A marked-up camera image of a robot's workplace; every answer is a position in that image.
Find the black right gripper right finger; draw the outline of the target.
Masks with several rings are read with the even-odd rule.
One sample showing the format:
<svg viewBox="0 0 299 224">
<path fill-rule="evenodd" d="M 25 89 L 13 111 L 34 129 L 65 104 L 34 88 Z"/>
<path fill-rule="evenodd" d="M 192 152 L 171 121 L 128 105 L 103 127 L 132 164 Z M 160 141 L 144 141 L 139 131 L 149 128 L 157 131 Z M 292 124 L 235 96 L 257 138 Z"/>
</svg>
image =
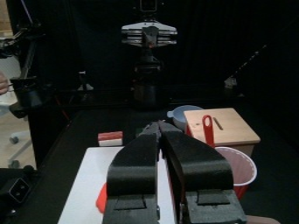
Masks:
<svg viewBox="0 0 299 224">
<path fill-rule="evenodd" d="M 159 129 L 177 224 L 247 224 L 227 159 L 169 123 Z"/>
</svg>

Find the person's hand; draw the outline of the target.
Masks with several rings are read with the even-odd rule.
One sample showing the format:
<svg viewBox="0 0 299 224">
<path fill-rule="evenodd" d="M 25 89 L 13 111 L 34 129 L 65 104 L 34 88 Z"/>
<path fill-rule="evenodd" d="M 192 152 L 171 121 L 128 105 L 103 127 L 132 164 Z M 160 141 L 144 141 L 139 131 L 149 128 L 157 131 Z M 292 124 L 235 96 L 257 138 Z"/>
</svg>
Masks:
<svg viewBox="0 0 299 224">
<path fill-rule="evenodd" d="M 4 73 L 0 71 L 0 95 L 5 94 L 9 89 L 8 79 L 5 78 Z"/>
</svg>

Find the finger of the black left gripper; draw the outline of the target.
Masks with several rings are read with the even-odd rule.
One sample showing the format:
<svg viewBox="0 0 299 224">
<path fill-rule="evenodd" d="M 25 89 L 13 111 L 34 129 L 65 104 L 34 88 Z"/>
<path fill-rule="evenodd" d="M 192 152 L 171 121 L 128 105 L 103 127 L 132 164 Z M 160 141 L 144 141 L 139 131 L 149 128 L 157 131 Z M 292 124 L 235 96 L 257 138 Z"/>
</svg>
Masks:
<svg viewBox="0 0 299 224">
<path fill-rule="evenodd" d="M 156 41 L 157 41 L 157 34 L 159 34 L 159 29 L 155 26 L 151 26 L 151 43 L 149 43 L 149 48 L 156 48 Z"/>
<path fill-rule="evenodd" d="M 143 27 L 143 47 L 151 48 L 151 29 Z"/>
</svg>

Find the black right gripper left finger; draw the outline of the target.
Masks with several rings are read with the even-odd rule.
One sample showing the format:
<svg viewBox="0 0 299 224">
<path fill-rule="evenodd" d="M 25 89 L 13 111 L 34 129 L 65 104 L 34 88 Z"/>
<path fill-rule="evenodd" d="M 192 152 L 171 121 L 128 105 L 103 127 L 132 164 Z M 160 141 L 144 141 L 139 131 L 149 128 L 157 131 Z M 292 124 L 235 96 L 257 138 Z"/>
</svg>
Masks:
<svg viewBox="0 0 299 224">
<path fill-rule="evenodd" d="M 101 224 L 157 224 L 159 138 L 159 125 L 153 122 L 115 155 L 107 170 Z"/>
</svg>

